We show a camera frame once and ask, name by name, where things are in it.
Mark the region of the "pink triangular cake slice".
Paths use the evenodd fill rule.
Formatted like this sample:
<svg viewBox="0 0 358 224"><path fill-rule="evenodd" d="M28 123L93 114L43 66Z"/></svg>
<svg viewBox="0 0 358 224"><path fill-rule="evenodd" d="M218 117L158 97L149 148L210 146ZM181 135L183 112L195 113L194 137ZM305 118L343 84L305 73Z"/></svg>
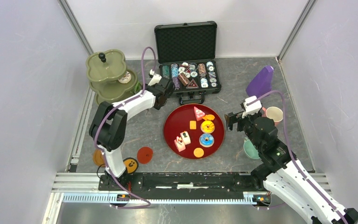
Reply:
<svg viewBox="0 0 358 224"><path fill-rule="evenodd" d="M203 120L203 118L205 117L205 113L200 110L198 107L194 107L194 115L197 121L201 121Z"/></svg>

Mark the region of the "white chocolate donut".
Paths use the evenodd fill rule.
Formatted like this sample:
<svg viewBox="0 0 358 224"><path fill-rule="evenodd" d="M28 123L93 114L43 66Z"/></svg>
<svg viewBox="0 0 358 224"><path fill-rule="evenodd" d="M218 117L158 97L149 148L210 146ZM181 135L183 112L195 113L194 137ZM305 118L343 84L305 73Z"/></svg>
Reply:
<svg viewBox="0 0 358 224"><path fill-rule="evenodd" d="M118 79L118 82L121 84L127 84L132 80L132 75L129 71L126 71L125 75Z"/></svg>

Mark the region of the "white roll cake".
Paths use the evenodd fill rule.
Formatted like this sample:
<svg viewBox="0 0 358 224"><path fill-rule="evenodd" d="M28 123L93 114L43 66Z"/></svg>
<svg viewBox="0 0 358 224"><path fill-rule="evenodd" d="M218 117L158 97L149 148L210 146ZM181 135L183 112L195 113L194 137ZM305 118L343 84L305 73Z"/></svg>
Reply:
<svg viewBox="0 0 358 224"><path fill-rule="evenodd" d="M189 136L189 133L187 131L183 131L180 133L180 136L182 138L182 141L185 145L191 144L191 138Z"/></svg>

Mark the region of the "pink roll cake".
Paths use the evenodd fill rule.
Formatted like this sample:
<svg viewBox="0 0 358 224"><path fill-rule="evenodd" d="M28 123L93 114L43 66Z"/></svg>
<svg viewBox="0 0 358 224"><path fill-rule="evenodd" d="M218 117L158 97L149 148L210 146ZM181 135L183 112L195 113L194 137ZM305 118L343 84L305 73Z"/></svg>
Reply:
<svg viewBox="0 0 358 224"><path fill-rule="evenodd" d="M179 136L177 136L176 139L174 140L174 144L175 144L178 152L182 152L186 149L186 145L185 145L183 139Z"/></svg>

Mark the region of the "green three-tier dessert stand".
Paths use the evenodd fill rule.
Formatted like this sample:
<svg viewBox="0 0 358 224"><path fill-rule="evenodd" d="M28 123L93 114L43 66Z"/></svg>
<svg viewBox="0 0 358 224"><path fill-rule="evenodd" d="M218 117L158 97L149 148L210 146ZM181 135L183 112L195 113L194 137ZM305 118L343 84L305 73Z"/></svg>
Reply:
<svg viewBox="0 0 358 224"><path fill-rule="evenodd" d="M86 60L86 76L89 87L95 93L95 102L99 105L106 101L114 103L125 100L141 89L138 75L127 67L125 55L118 49L110 49L105 52L96 52ZM121 84L118 79L129 71L132 80L127 84Z"/></svg>

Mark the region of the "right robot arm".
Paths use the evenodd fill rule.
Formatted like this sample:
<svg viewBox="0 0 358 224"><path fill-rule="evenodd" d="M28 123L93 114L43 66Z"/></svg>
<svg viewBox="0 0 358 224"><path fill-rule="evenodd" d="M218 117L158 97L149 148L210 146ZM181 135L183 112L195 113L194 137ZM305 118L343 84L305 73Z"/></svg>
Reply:
<svg viewBox="0 0 358 224"><path fill-rule="evenodd" d="M237 125L256 148L262 164L251 172L250 183L255 190L277 195L308 224L356 224L358 211L338 203L307 172L287 145L278 139L272 119L261 113L224 116L227 129Z"/></svg>

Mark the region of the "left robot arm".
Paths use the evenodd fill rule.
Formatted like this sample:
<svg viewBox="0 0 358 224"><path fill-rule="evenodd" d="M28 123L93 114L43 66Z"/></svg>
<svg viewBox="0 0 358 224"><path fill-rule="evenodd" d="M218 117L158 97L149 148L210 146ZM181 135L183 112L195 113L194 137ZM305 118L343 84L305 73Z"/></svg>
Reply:
<svg viewBox="0 0 358 224"><path fill-rule="evenodd" d="M113 104L102 102L98 106L89 128L89 135L94 141L95 148L102 153L105 170L111 175L110 184L116 190L123 190L128 184L121 152L127 122L145 110L159 110L173 92L173 82L162 77L159 81L146 85L132 97Z"/></svg>

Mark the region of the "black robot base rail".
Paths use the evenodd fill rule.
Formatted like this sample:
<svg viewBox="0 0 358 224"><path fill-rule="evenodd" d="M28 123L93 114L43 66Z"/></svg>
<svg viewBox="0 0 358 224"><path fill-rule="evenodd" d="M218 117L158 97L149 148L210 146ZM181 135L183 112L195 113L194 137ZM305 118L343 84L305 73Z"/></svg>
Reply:
<svg viewBox="0 0 358 224"><path fill-rule="evenodd" d="M133 173L120 178L120 183L126 190L103 174L59 174L53 190L63 193L63 202L107 203L117 207L244 204L266 208L271 204L271 193L256 187L248 173Z"/></svg>

